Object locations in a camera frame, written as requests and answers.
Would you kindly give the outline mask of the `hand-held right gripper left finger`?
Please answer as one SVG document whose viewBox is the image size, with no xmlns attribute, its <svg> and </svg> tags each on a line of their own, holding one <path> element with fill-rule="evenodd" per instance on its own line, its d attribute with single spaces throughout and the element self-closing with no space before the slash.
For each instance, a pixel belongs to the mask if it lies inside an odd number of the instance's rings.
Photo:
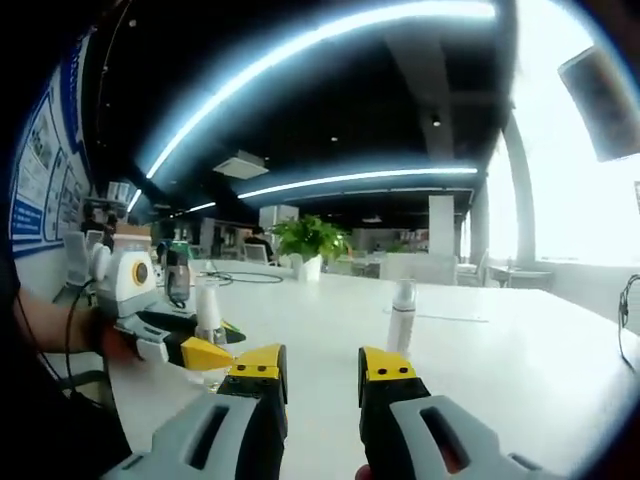
<svg viewBox="0 0 640 480">
<path fill-rule="evenodd" d="M 286 347 L 272 344 L 234 360 L 215 393 L 165 422 L 148 453 L 109 479 L 277 479 L 288 434 Z"/>
</svg>

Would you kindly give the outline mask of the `person's left hand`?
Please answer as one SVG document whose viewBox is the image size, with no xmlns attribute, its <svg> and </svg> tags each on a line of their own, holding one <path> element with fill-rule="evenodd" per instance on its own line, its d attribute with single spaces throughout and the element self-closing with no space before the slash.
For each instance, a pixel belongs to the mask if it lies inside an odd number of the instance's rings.
<svg viewBox="0 0 640 480">
<path fill-rule="evenodd" d="M 104 358 L 117 363 L 133 363 L 141 359 L 135 340 L 111 325 L 101 330 L 100 348 Z"/>
</svg>

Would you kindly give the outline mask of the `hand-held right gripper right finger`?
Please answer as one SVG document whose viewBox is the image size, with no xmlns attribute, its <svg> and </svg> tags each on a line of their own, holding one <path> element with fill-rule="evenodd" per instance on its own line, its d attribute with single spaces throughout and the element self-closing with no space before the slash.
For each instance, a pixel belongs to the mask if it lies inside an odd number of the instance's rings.
<svg viewBox="0 0 640 480">
<path fill-rule="evenodd" d="M 360 438 L 375 479 L 543 479 L 545 470 L 500 451 L 497 433 L 453 400 L 433 395 L 410 362 L 358 352 Z"/>
</svg>

